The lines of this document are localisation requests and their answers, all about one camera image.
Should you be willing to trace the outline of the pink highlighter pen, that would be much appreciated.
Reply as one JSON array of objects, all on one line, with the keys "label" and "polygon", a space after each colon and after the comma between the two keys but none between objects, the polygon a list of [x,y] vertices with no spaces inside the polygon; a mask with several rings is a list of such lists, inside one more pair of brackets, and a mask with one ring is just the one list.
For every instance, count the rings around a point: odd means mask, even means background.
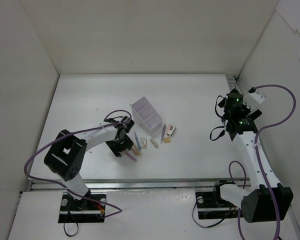
[{"label": "pink highlighter pen", "polygon": [[133,160],[134,162],[137,162],[138,160],[134,157],[134,156],[132,156],[129,152],[127,152],[127,151],[124,151],[123,152],[126,156],[128,156],[131,160]]}]

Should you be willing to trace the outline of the white three-compartment organizer box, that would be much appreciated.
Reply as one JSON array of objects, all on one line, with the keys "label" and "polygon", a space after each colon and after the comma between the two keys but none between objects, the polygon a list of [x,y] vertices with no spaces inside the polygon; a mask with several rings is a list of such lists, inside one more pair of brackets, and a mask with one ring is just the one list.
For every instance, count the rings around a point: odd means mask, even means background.
[{"label": "white three-compartment organizer box", "polygon": [[133,103],[131,110],[134,122],[149,136],[161,129],[163,119],[145,96]]}]

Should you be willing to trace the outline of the purple pen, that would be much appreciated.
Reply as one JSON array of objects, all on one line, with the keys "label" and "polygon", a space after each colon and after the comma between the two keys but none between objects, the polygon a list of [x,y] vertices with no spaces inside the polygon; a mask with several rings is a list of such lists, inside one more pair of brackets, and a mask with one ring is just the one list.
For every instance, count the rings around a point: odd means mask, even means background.
[{"label": "purple pen", "polygon": [[162,127],[162,131],[161,131],[161,138],[160,138],[160,142],[163,143],[164,142],[164,138],[165,138],[165,133],[166,133],[166,124],[163,124]]}]

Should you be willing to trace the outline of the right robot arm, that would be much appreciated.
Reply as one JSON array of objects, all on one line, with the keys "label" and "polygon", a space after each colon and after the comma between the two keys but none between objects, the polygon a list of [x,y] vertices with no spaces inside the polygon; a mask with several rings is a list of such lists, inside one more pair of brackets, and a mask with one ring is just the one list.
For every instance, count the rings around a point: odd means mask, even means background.
[{"label": "right robot arm", "polygon": [[248,223],[284,220],[293,200],[291,188],[282,185],[256,139],[258,129],[254,121],[262,114],[259,106],[265,99],[257,90],[242,95],[233,89],[218,104],[224,111],[221,118],[224,131],[243,158],[251,190],[223,183],[211,193],[211,200],[217,206],[230,202],[240,208]]}]

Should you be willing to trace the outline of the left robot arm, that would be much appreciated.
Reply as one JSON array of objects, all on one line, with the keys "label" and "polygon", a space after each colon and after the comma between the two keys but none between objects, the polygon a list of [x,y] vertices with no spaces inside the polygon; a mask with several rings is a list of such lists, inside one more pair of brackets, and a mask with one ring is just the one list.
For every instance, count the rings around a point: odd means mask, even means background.
[{"label": "left robot arm", "polygon": [[77,209],[84,210],[90,204],[91,191],[80,175],[86,152],[105,143],[115,157],[121,157],[123,151],[131,150],[134,145],[127,135],[134,124],[127,116],[121,121],[108,118],[102,122],[100,129],[84,133],[82,138],[75,135],[67,137],[50,147],[44,164],[71,191],[71,202]]}]

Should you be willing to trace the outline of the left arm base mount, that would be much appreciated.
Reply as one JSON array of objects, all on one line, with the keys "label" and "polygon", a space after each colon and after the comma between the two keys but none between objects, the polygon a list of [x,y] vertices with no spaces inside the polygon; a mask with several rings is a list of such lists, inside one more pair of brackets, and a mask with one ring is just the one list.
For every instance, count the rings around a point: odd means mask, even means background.
[{"label": "left arm base mount", "polygon": [[103,223],[106,207],[99,202],[77,200],[64,192],[60,201],[58,223]]}]

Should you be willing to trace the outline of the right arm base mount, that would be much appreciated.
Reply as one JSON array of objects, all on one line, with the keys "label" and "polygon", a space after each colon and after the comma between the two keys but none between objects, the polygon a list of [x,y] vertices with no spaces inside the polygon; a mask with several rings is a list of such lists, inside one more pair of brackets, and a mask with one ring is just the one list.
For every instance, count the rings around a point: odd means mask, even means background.
[{"label": "right arm base mount", "polygon": [[221,198],[220,186],[228,182],[216,182],[213,187],[195,192],[195,210],[199,220],[222,220],[238,217],[238,208]]}]

